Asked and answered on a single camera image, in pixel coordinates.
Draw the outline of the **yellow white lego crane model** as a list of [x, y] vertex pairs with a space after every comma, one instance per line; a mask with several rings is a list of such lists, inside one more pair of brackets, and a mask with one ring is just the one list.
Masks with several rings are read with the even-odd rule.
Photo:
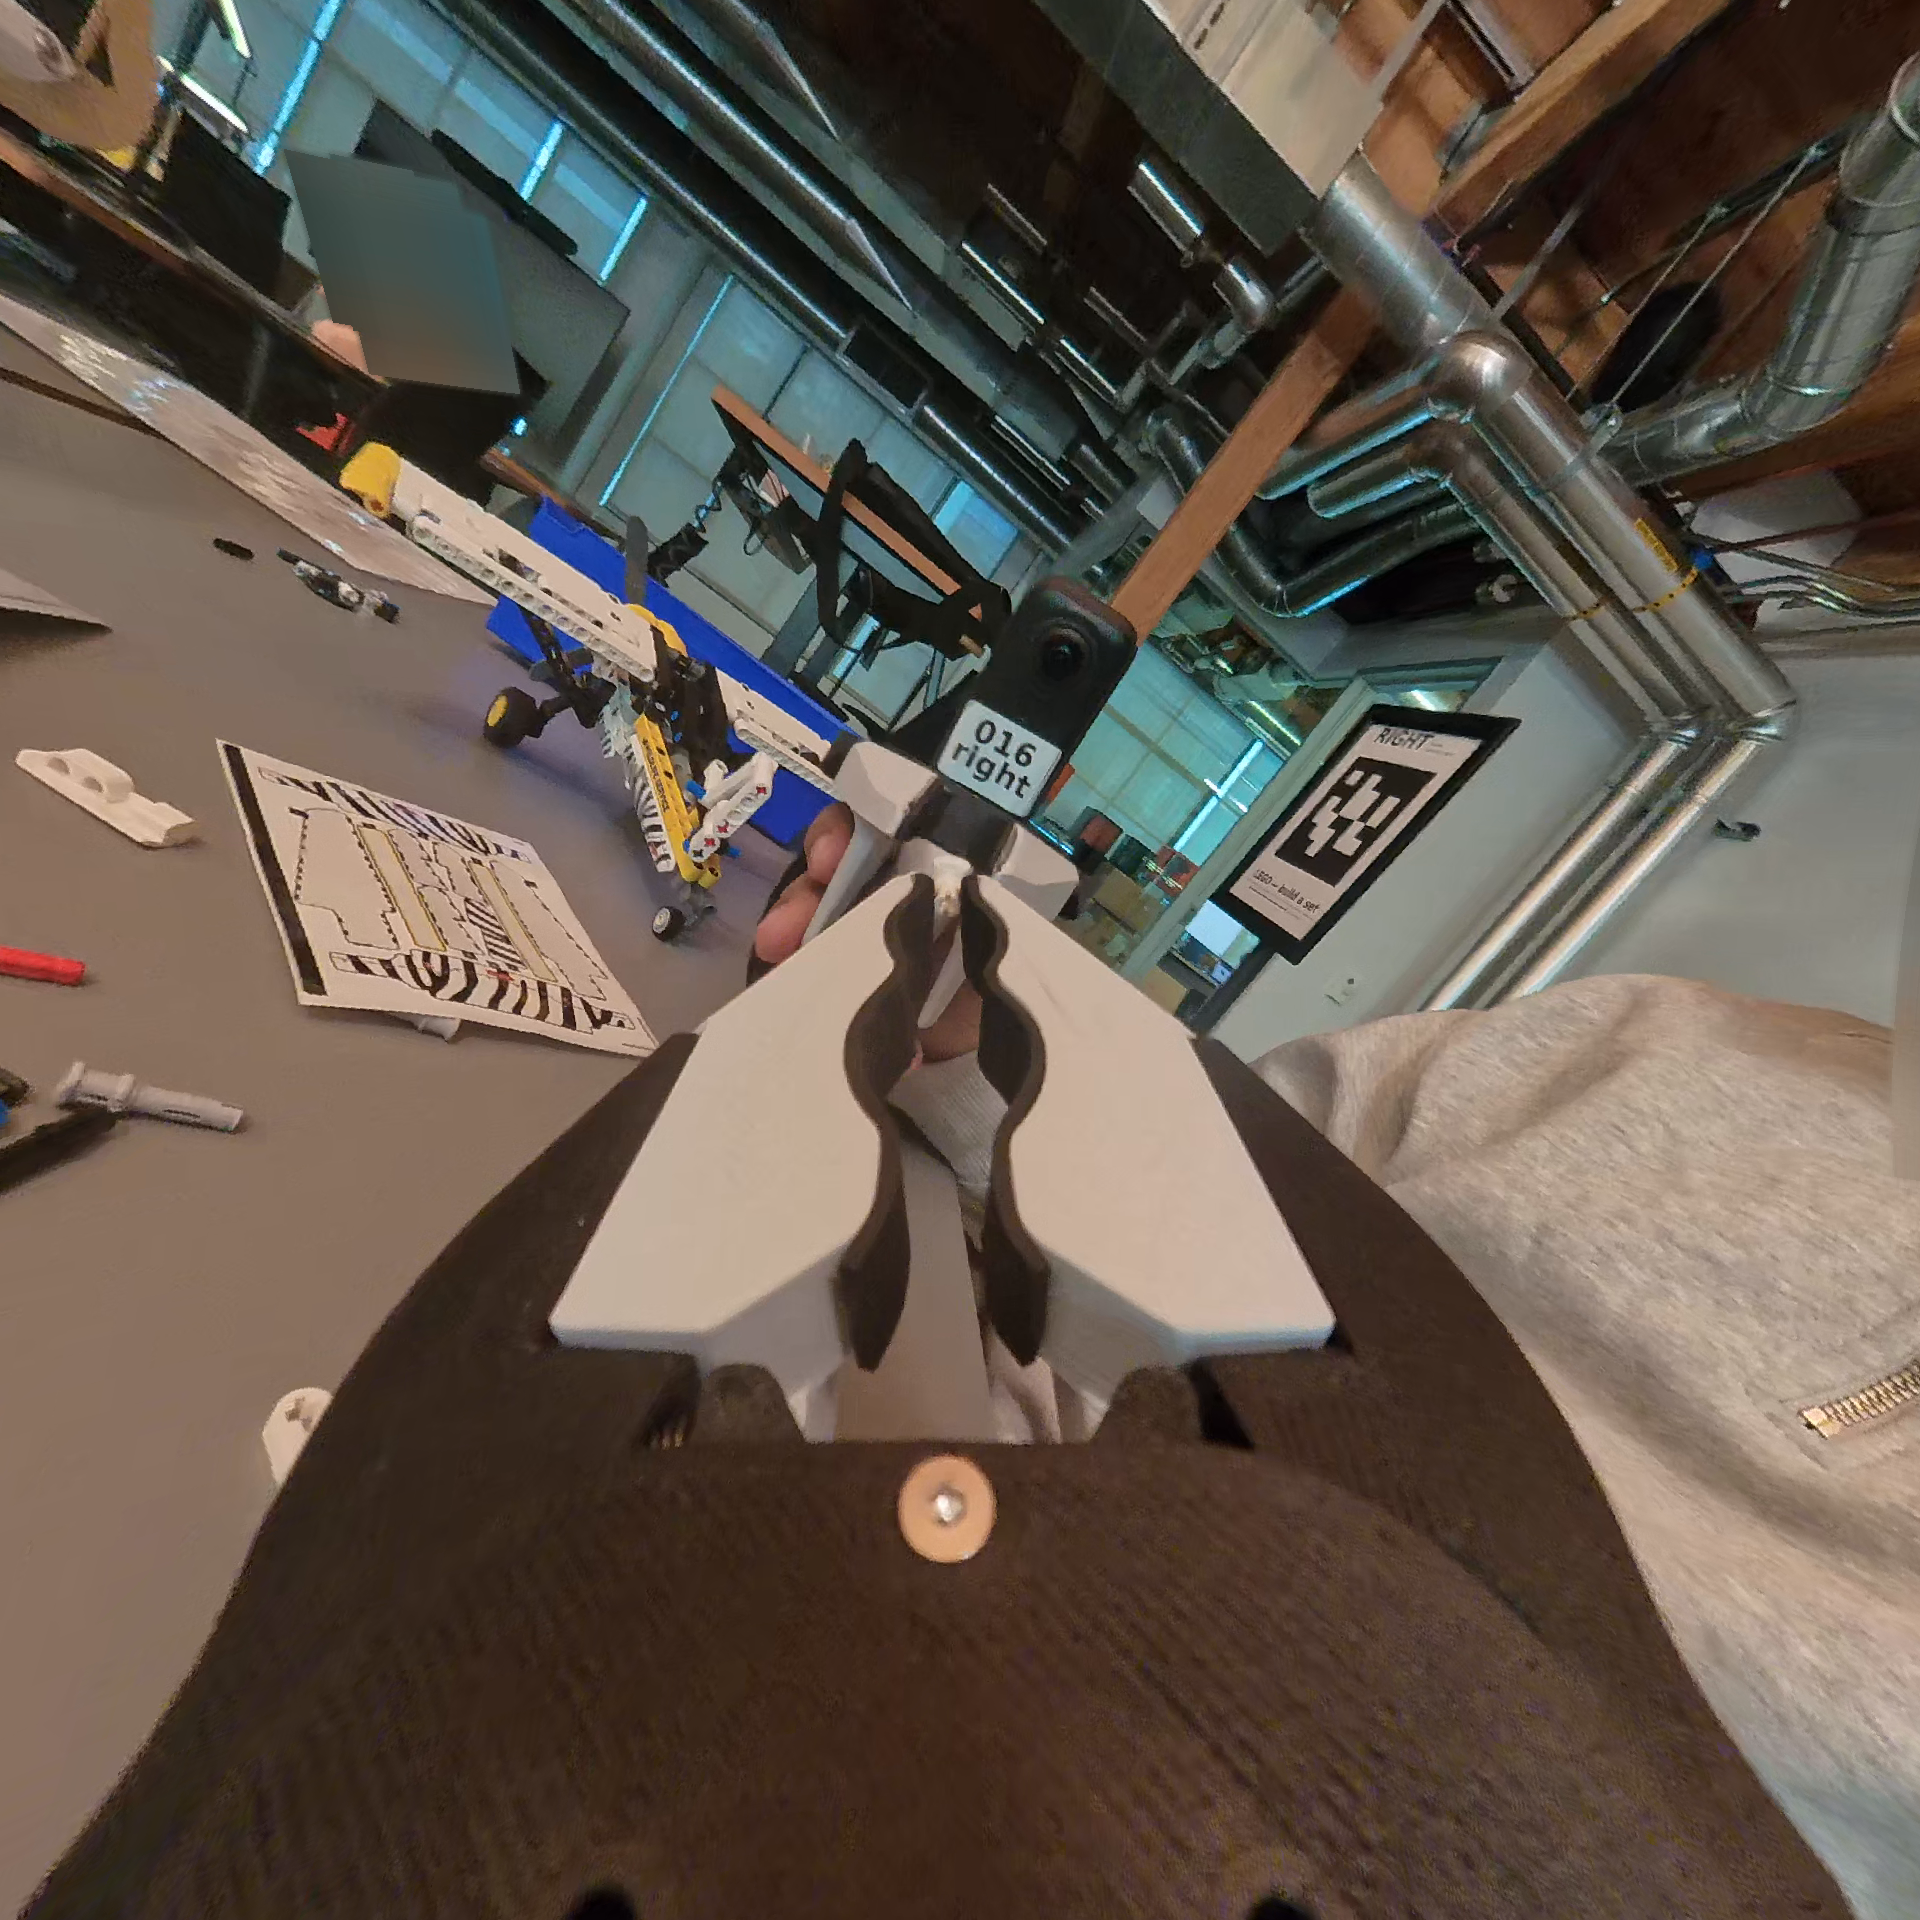
[[678, 884], [677, 900], [654, 916], [663, 944], [710, 912], [723, 854], [775, 794], [776, 775], [832, 794], [828, 736], [697, 658], [657, 614], [620, 600], [393, 447], [360, 445], [340, 485], [523, 614], [535, 641], [531, 677], [545, 694], [503, 688], [486, 708], [485, 738], [512, 749], [565, 712], [598, 736], [630, 791], [655, 871]]

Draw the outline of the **white lego bracket piece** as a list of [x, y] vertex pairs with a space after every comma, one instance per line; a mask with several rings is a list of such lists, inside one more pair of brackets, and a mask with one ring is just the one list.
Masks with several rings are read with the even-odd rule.
[[325, 1418], [331, 1393], [320, 1385], [302, 1385], [284, 1393], [261, 1428], [261, 1447], [267, 1461], [273, 1493], [291, 1478], [299, 1454]]

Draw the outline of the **spiral metal duct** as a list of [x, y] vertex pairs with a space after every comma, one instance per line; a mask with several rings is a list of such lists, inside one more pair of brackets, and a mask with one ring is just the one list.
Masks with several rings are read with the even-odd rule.
[[1846, 144], [1769, 359], [1635, 413], [1606, 457], [1636, 487], [1803, 438], [1879, 370], [1918, 279], [1918, 61]]

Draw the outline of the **white lego panel piece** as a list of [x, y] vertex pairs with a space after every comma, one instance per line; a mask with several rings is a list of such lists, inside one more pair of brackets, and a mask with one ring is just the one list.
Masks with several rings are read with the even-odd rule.
[[126, 769], [95, 752], [20, 749], [14, 765], [140, 847], [182, 847], [201, 834], [192, 815], [144, 797]]

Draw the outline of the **black office chair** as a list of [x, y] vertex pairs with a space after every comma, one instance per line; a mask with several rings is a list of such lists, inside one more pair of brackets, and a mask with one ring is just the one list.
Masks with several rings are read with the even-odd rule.
[[[849, 543], [864, 527], [849, 506], [873, 512], [881, 533], [912, 546], [950, 586], [925, 597], [899, 584], [878, 559], [867, 559]], [[873, 462], [852, 438], [832, 465], [822, 506], [809, 538], [819, 622], [824, 637], [848, 647], [861, 622], [873, 622], [869, 639], [884, 650], [892, 641], [918, 641], [953, 663], [987, 660], [1011, 613], [1013, 597], [977, 570], [924, 512], [899, 479]]]

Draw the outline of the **person's right forearm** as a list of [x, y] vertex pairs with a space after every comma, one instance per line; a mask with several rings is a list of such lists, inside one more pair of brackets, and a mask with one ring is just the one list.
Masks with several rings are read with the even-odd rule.
[[1884, 1025], [1665, 976], [1272, 1047], [1257, 1079], [1532, 1350], [1764, 1393], [1916, 1354]]

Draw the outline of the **black lego connector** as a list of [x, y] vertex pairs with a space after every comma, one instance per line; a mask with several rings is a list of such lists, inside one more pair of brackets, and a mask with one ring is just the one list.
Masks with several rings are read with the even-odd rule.
[[3, 1193], [12, 1193], [89, 1151], [117, 1128], [119, 1120], [121, 1116], [112, 1111], [75, 1109], [3, 1142]]

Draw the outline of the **white lego rod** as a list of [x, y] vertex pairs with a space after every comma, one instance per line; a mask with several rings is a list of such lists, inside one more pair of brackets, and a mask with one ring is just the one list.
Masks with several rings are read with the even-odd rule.
[[968, 985], [959, 921], [945, 925], [933, 951], [927, 994], [918, 1008], [918, 1053], [943, 1063], [975, 1049], [983, 1001]]

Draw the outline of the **person's grey hoodie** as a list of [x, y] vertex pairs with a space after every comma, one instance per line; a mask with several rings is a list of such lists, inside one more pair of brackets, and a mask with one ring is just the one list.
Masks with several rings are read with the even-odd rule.
[[1916, 1466], [1791, 1418], [1902, 1320], [1884, 1177], [1636, 1194], [1388, 1191], [1461, 1264], [1589, 1450], [1687, 1666], [1857, 1916], [1916, 1916]]

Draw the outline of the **striped sticker sheet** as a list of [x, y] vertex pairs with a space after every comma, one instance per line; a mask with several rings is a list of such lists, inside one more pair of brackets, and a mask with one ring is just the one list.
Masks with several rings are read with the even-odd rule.
[[217, 757], [303, 1008], [655, 1049], [531, 842], [223, 738]]

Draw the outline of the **blue plastic bin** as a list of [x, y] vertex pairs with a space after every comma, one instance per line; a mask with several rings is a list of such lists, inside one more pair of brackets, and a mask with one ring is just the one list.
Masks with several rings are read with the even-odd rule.
[[[608, 592], [620, 594], [627, 584], [621, 546], [590, 524], [556, 506], [551, 501], [542, 498], [535, 502], [523, 498], [510, 506], [508, 526]], [[791, 721], [791, 728], [806, 738], [806, 752], [816, 758], [824, 758], [829, 745], [848, 730], [835, 710], [782, 679], [728, 632], [712, 625], [704, 613], [678, 598], [667, 584], [647, 581], [641, 602], [661, 622], [669, 623], [697, 658], [715, 665], [764, 703], [779, 708]]]

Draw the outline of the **wooden post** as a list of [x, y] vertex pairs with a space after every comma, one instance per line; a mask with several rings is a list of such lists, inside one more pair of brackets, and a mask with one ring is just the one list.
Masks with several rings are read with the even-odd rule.
[[1307, 430], [1375, 330], [1375, 311], [1339, 290], [1124, 576], [1113, 607], [1145, 639], [1215, 550], [1281, 452]]

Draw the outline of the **wooden top standing desk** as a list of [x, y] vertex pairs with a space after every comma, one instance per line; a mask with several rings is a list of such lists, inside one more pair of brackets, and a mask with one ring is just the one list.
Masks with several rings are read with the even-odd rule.
[[[731, 440], [731, 452], [718, 476], [723, 493], [736, 502], [736, 509], [764, 543], [772, 546], [779, 557], [804, 564], [814, 581], [809, 538], [832, 465], [822, 465], [816, 457], [803, 452], [796, 440], [772, 426], [731, 388], [712, 388], [710, 404]], [[912, 546], [881, 533], [873, 512], [852, 505], [849, 519], [864, 527], [861, 535], [849, 536], [852, 549], [861, 550], [867, 559], [878, 559], [899, 584], [912, 584], [925, 597], [950, 586], [950, 581], [927, 566]], [[819, 632], [822, 632], [816, 584], [814, 607]]]

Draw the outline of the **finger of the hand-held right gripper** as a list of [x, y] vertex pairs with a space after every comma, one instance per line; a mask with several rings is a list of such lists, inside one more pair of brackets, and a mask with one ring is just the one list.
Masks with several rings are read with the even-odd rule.
[[921, 823], [921, 815], [943, 812], [949, 789], [931, 768], [899, 752], [871, 741], [855, 743], [832, 775], [832, 794], [849, 807], [855, 830], [848, 854], [806, 928], [804, 944], [844, 919], [881, 881], [900, 872], [925, 878], [924, 854], [933, 847], [959, 854], [935, 837], [935, 823]]
[[1057, 921], [1071, 912], [1081, 871], [1067, 853], [1048, 839], [1030, 831], [1025, 823], [975, 823], [972, 828], [972, 887], [983, 892], [990, 881], [1045, 921]]

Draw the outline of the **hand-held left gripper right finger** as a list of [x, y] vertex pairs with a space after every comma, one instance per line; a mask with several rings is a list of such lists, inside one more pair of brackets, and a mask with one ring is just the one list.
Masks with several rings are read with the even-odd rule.
[[1133, 1373], [1324, 1350], [1335, 1309], [1196, 1038], [1000, 880], [965, 881], [958, 951], [1000, 1102], [983, 1306], [1062, 1440]]

